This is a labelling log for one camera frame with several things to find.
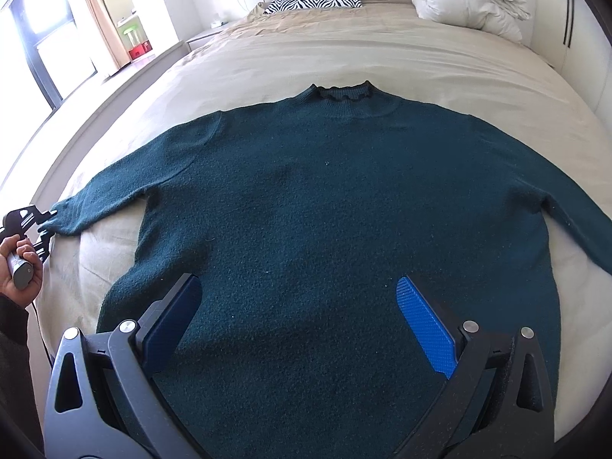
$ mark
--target window frame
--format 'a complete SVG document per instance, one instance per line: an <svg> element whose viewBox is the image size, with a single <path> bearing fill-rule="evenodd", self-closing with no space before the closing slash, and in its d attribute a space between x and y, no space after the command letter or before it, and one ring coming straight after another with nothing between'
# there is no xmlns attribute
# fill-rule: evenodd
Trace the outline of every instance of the window frame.
<svg viewBox="0 0 612 459"><path fill-rule="evenodd" d="M35 33L30 26L28 16L26 15L24 0L13 0L9 7L10 12L13 15L13 20L15 21L15 27L17 28L21 44L23 46L26 62L28 63L30 72L34 76L36 84L51 107L51 114L61 107L62 103L64 103L66 98L68 98L70 95L63 98L59 93L59 90L57 89L51 75L41 59L41 55L39 54L37 47L42 41L51 36L60 27L65 26L65 24L73 22L76 26L70 4L68 3L68 0L64 1L66 3L67 10L65 17L61 21L51 26L49 29L45 29L40 33ZM96 66L93 64L93 62L92 65L94 67L94 72L91 74L91 76L86 78L83 83L97 73Z"/></svg>

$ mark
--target ribbed collar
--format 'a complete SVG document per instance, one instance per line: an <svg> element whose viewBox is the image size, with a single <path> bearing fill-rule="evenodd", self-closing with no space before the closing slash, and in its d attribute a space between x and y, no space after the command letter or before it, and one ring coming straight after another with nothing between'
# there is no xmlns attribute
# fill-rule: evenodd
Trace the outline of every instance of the ribbed collar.
<svg viewBox="0 0 612 459"><path fill-rule="evenodd" d="M401 98L380 91L369 81L344 88L323 88L313 84L295 96L296 103L320 106L329 117L368 117L384 116L395 110Z"/></svg>

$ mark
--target human hand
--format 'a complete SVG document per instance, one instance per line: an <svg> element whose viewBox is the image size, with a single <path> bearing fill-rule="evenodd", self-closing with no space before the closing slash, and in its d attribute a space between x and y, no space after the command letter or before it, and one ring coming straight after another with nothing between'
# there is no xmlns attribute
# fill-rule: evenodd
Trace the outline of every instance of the human hand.
<svg viewBox="0 0 612 459"><path fill-rule="evenodd" d="M6 257L11 252L16 252L19 257L27 260L34 268L34 277L24 290L17 290L8 271ZM34 250L32 242L29 239L21 240L18 234L5 238L0 245L0 293L25 309L38 296L41 287L42 262Z"/></svg>

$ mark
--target window pane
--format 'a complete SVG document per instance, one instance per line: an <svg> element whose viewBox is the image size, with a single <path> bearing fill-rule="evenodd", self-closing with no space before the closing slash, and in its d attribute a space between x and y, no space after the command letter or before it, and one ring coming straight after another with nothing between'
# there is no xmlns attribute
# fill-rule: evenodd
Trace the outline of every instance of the window pane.
<svg viewBox="0 0 612 459"><path fill-rule="evenodd" d="M38 45L41 59L59 94L66 98L95 69L74 22L64 24Z"/></svg>
<svg viewBox="0 0 612 459"><path fill-rule="evenodd" d="M23 0L32 31L41 33L65 18L66 0Z"/></svg>
<svg viewBox="0 0 612 459"><path fill-rule="evenodd" d="M51 114L32 77L10 11L0 11L0 184L20 151Z"/></svg>

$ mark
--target beige bed sheet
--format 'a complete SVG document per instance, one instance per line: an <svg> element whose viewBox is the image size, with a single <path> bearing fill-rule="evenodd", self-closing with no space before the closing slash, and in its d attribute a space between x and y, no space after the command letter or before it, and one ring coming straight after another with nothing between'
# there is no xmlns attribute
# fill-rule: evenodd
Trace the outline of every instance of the beige bed sheet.
<svg viewBox="0 0 612 459"><path fill-rule="evenodd" d="M280 100L313 83L366 80L490 122L559 166L612 216L612 143L561 76L521 45L423 21L412 6L389 3L249 16L179 61L134 102L85 157L63 197L176 124ZM66 328L95 330L103 297L133 265L144 210L139 200L79 237L54 240L37 301L53 351ZM561 299L558 439L589 411L611 372L612 277L559 226L547 224Z"/></svg>

